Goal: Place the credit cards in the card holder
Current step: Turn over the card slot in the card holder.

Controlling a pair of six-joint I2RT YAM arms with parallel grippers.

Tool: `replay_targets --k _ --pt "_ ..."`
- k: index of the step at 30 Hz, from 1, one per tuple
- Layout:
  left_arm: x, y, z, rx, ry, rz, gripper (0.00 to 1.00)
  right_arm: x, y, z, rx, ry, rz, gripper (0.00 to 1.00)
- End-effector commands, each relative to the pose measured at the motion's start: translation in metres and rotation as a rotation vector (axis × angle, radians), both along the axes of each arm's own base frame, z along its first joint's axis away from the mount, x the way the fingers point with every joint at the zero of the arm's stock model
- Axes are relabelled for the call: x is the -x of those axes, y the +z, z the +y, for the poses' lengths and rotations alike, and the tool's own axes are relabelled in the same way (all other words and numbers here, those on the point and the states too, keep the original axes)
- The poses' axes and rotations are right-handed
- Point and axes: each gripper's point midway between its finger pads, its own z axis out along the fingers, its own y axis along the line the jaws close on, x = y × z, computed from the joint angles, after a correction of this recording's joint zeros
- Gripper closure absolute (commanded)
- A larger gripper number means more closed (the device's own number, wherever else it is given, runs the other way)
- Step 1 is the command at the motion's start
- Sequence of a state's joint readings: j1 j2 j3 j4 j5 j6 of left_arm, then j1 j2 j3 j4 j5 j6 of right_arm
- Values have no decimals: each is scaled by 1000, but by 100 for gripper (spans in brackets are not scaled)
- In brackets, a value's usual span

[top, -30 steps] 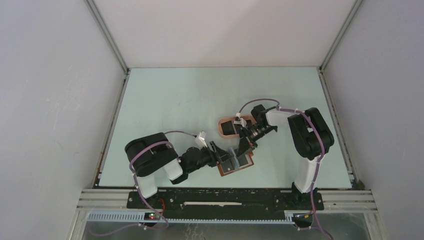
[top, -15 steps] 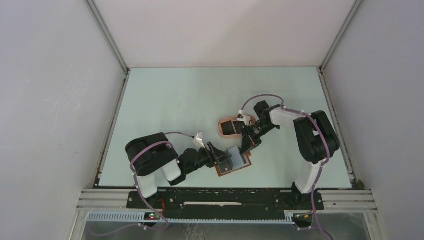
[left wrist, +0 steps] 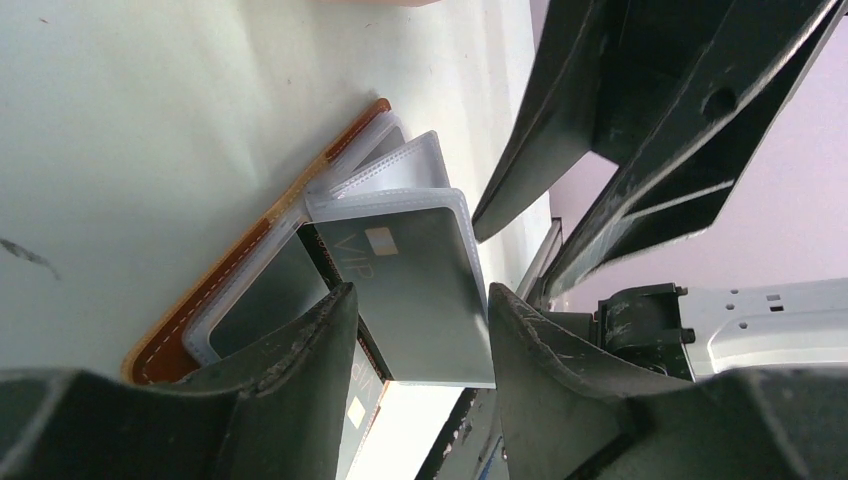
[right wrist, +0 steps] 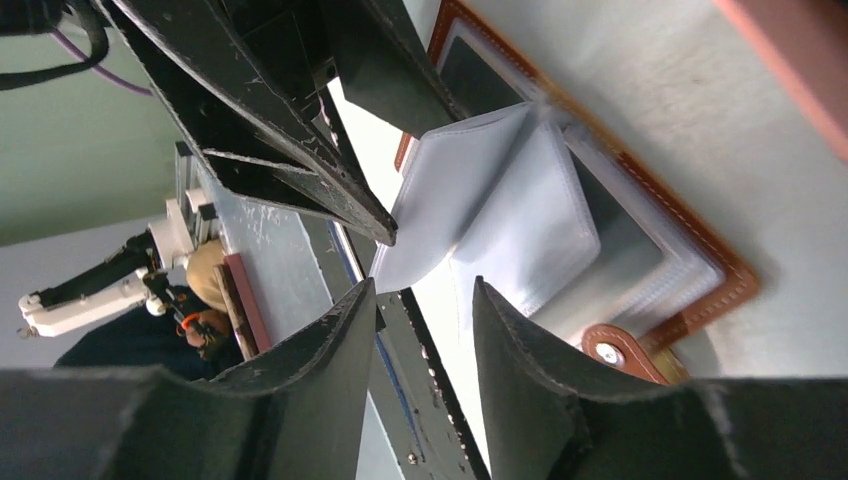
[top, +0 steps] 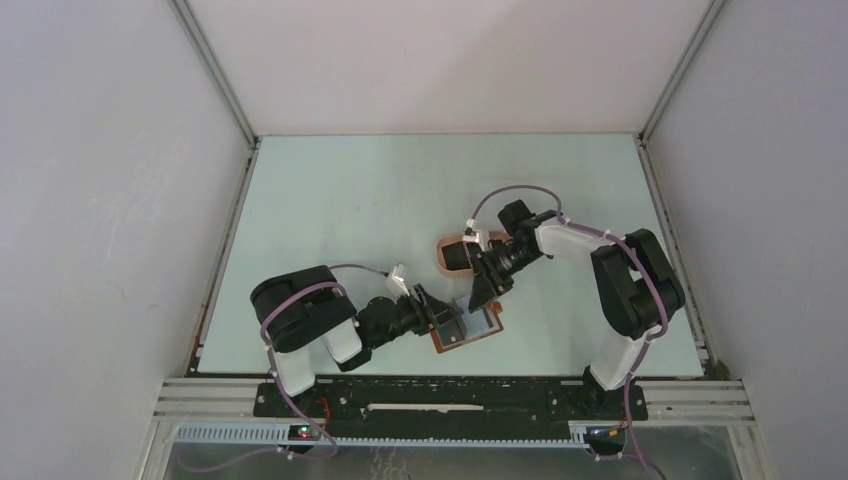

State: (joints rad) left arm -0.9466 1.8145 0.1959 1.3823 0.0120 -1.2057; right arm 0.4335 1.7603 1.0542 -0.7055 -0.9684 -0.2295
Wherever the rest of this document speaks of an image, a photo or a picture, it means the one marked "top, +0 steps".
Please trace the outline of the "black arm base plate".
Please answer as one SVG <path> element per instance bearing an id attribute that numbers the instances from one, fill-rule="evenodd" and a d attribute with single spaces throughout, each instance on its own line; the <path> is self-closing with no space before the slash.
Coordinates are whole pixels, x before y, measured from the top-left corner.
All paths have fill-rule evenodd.
<path id="1" fill-rule="evenodd" d="M 270 381 L 257 418 L 328 421 L 337 440 L 572 440 L 571 426 L 648 418 L 641 387 L 598 393 L 576 377 L 323 375 L 287 404 Z"/>

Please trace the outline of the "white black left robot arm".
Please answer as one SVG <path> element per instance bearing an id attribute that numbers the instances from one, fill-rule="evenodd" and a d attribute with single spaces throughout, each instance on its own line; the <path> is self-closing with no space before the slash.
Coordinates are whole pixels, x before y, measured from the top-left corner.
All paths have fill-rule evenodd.
<path id="1" fill-rule="evenodd" d="M 356 309 L 335 277 L 337 270 L 346 268 L 383 277 L 390 295 L 374 297 Z M 456 303 L 437 299 L 420 284 L 407 286 L 404 269 L 401 263 L 389 270 L 354 263 L 319 265 L 272 277 L 254 288 L 250 302 L 272 376 L 279 383 L 277 402 L 290 415 L 304 416 L 316 403 L 312 343 L 321 341 L 338 368 L 347 372 L 407 333 L 424 336 L 462 318 Z"/>

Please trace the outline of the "pink oval plastic tray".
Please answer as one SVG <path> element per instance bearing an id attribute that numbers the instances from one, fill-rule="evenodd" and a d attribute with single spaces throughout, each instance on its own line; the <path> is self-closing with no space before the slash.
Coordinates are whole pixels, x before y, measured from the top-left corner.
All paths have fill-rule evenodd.
<path id="1" fill-rule="evenodd" d="M 473 269 L 469 258 L 490 250 L 495 241 L 505 242 L 509 239 L 508 234 L 497 230 L 490 231 L 488 239 L 482 245 L 465 242 L 461 234 L 445 235 L 436 243 L 438 269 L 448 278 L 471 279 Z"/>

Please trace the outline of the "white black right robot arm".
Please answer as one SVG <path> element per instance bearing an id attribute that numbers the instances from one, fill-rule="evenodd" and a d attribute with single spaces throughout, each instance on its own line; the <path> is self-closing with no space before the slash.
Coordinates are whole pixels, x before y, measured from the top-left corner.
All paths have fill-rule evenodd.
<path id="1" fill-rule="evenodd" d="M 542 258 L 569 257 L 591 269 L 608 327 L 600 350 L 584 373 L 585 411 L 606 418 L 622 403 L 646 348 L 665 335 L 673 315 L 685 305 L 682 284 L 658 237 L 648 229 L 624 236 L 579 224 L 560 212 L 533 213 L 517 200 L 498 219 L 508 235 L 467 250 L 473 273 L 468 307 L 498 300 L 514 286 L 514 276 Z"/>

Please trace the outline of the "brown leather card holder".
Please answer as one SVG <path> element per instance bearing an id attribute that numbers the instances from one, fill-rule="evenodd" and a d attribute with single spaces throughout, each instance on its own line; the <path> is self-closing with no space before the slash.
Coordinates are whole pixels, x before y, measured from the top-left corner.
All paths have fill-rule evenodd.
<path id="1" fill-rule="evenodd" d="M 461 315 L 431 330 L 431 339 L 438 354 L 458 349 L 503 331 L 504 327 L 500 319 L 503 308 L 498 301 L 471 312 L 468 307 L 469 299 L 469 296 L 455 299 L 453 304 L 459 309 Z"/>

